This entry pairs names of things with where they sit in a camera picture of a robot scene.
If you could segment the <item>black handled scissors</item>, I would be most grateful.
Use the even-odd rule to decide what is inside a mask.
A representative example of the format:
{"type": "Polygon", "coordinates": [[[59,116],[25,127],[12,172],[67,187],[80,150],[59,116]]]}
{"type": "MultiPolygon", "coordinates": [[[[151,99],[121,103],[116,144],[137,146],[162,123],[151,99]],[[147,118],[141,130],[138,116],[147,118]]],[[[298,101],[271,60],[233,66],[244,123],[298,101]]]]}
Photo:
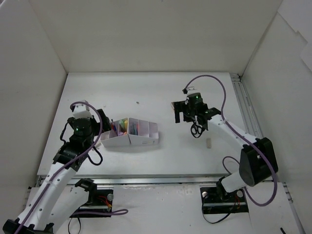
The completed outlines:
{"type": "Polygon", "coordinates": [[[205,128],[203,128],[202,125],[198,123],[197,116],[195,116],[190,130],[194,138],[200,138],[202,134],[204,133],[205,128]]]}

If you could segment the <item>beige eraser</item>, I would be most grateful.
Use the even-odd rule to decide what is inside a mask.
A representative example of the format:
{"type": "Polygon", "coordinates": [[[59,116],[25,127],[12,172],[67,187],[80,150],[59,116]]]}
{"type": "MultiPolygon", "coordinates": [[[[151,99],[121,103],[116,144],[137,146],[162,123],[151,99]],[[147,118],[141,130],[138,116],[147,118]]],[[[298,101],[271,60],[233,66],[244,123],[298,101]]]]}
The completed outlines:
{"type": "Polygon", "coordinates": [[[211,146],[212,146],[211,139],[210,139],[210,138],[208,138],[208,139],[207,139],[207,141],[206,141],[206,143],[207,143],[207,148],[208,148],[208,149],[210,149],[210,148],[211,148],[211,146]]]}

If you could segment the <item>yellow highlighter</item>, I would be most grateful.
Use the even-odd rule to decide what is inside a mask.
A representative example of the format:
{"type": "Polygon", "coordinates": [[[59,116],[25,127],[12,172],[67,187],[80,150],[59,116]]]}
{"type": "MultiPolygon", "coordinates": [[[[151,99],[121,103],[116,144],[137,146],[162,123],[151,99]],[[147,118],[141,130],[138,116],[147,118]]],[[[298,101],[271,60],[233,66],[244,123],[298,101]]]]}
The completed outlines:
{"type": "Polygon", "coordinates": [[[123,129],[124,129],[125,131],[127,131],[127,129],[128,129],[128,119],[127,119],[127,118],[123,119],[123,120],[121,121],[121,124],[120,124],[120,125],[123,127],[123,129]]]}

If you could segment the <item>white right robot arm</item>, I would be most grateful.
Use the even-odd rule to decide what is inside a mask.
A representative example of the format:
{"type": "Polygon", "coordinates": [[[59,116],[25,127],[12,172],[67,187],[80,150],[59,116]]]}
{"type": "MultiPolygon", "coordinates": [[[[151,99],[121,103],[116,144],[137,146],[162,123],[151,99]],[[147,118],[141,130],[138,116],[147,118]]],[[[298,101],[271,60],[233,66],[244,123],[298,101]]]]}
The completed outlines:
{"type": "Polygon", "coordinates": [[[239,169],[219,180],[216,196],[222,201],[233,196],[234,191],[253,187],[263,180],[276,178],[278,165],[272,142],[245,132],[223,118],[217,108],[209,108],[200,93],[193,93],[183,101],[172,103],[175,122],[192,123],[191,134],[198,138],[204,131],[218,134],[224,141],[240,153],[239,169]]]}

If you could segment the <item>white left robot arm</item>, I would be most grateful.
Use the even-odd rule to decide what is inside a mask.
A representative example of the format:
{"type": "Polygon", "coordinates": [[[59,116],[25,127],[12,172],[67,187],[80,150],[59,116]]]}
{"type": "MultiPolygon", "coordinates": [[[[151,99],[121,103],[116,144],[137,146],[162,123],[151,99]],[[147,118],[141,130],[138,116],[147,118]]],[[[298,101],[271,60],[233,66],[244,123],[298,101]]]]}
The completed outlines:
{"type": "Polygon", "coordinates": [[[5,222],[4,233],[55,234],[80,206],[97,200],[97,185],[88,178],[80,179],[66,198],[60,198],[100,135],[111,130],[110,120],[102,109],[95,111],[99,121],[86,106],[80,110],[74,105],[71,110],[73,116],[68,118],[67,124],[74,133],[58,150],[45,181],[25,210],[15,220],[5,222]]]}

